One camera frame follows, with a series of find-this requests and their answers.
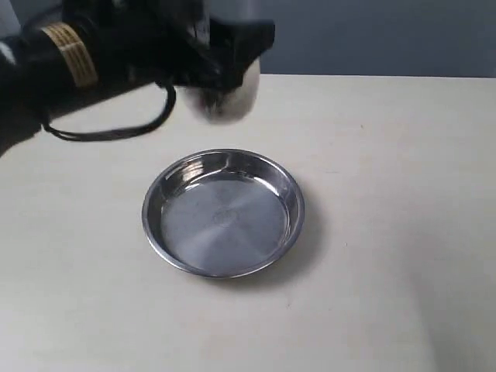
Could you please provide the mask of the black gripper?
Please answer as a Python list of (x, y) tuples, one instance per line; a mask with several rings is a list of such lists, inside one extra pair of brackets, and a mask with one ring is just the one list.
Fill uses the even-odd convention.
[(252, 63), (274, 45), (274, 22), (211, 18), (208, 48), (188, 32), (182, 2), (64, 1), (62, 21), (84, 46), (70, 58), (82, 82), (66, 75), (64, 87), (164, 79), (191, 88), (239, 88)]

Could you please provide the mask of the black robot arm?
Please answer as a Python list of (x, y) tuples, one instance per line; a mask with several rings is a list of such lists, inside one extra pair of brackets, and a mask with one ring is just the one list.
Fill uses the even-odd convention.
[[(212, 122), (254, 106), (260, 58), (274, 45), (268, 19), (229, 21), (204, 1), (63, 1), (56, 22), (33, 18), (1, 39), (1, 149), (46, 131), (68, 142), (127, 140), (171, 116), (177, 89)], [(150, 122), (96, 132), (55, 129), (55, 119), (154, 84), (164, 106)]]

